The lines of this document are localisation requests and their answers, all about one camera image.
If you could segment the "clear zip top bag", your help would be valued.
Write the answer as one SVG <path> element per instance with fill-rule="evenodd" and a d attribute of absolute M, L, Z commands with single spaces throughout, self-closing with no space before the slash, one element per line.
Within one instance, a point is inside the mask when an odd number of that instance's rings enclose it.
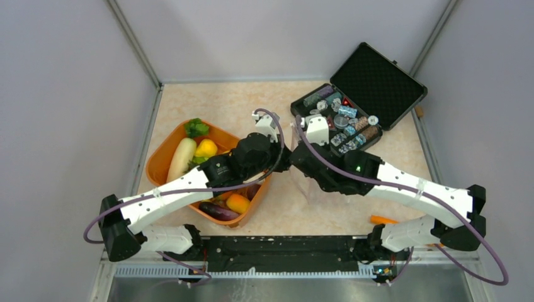
<path fill-rule="evenodd" d="M 309 137 L 309 142 L 319 143 L 324 150 L 328 152 L 331 151 L 331 139 L 329 137 L 330 127 L 328 125 L 327 119 L 320 114 L 306 116 L 302 118 L 301 122 L 291 123 L 291 151 L 294 151 L 301 142 L 301 137 L 298 134 L 298 130 L 302 130 L 304 133 L 306 133 L 307 127 L 311 125 L 312 121 L 318 121 L 319 126 L 321 126 L 322 128 L 319 128 L 318 126 L 312 126 L 312 129 L 319 130 L 319 133 L 312 134 L 312 136 Z M 335 204 L 336 206 L 339 206 L 341 204 L 348 204 L 350 202 L 351 198 L 349 196 L 345 196 L 341 193 L 324 192 L 314 179 L 306 177 L 295 166 L 290 168 L 290 175 L 294 185 L 304 195 L 309 205 L 319 206 L 320 204 L 326 204 L 329 206 L 333 206 Z"/>

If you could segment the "yellow bell pepper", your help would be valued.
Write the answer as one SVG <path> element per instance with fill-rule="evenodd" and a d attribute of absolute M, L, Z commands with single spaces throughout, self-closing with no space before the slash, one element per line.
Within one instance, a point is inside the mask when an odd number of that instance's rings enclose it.
<path fill-rule="evenodd" d="M 217 144 L 208 138 L 203 139 L 195 150 L 195 157 L 213 157 L 218 152 Z"/>

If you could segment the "white radish with leaves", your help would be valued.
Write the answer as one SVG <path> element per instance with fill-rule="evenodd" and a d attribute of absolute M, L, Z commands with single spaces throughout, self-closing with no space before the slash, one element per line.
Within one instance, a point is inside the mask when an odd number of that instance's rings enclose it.
<path fill-rule="evenodd" d="M 186 122 L 184 129 L 185 137 L 174 151 L 166 182 L 174 181 L 188 172 L 188 162 L 195 156 L 195 150 L 198 146 L 194 138 L 208 135 L 210 127 L 201 119 L 195 118 Z"/>

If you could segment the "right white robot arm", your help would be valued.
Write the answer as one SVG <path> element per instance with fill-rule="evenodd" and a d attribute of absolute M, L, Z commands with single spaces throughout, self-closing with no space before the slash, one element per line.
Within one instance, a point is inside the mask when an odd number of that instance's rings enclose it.
<path fill-rule="evenodd" d="M 443 186 L 397 169 L 376 155 L 351 150 L 337 157 L 315 143 L 299 143 L 290 163 L 324 192 L 389 199 L 424 213 L 413 220 L 375 226 L 368 243 L 377 259 L 427 244 L 467 252 L 487 245 L 486 219 L 480 213 L 486 190 L 481 186 Z"/>

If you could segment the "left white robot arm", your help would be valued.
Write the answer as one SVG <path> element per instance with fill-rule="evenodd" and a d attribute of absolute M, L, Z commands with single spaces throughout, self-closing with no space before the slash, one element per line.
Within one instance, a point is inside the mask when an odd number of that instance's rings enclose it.
<path fill-rule="evenodd" d="M 103 198 L 97 222 L 108 259 L 123 261 L 142 249 L 198 258 L 202 243 L 188 226 L 155 230 L 151 224 L 190 204 L 250 186 L 272 172 L 287 171 L 290 154 L 282 138 L 272 141 L 251 133 L 229 152 L 210 157 L 174 181 L 136 196 Z"/>

